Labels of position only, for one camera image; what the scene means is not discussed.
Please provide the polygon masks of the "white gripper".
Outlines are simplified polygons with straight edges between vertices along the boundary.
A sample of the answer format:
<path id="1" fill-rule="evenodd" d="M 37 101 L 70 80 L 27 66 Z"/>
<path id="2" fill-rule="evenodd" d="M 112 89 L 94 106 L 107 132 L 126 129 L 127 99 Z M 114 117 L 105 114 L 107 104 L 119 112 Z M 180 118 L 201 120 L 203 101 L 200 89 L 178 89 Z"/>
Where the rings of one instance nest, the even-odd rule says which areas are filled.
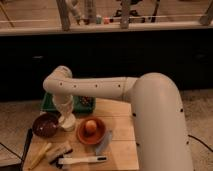
<path id="1" fill-rule="evenodd" d="M 68 117 L 72 113 L 73 98 L 71 95 L 63 95 L 63 96 L 54 95 L 52 101 L 56 109 L 64 117 Z"/>

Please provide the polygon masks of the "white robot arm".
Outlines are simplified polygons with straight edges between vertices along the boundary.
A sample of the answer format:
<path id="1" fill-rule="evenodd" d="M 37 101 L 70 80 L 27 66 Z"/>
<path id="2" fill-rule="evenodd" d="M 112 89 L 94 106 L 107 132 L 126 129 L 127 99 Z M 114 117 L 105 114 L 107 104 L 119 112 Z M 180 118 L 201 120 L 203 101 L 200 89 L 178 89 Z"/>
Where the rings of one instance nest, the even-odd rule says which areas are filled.
<path id="1" fill-rule="evenodd" d="M 61 103 L 72 95 L 130 103 L 139 171 L 194 171 L 183 103 L 168 76 L 77 79 L 68 67 L 59 66 L 43 88 Z"/>

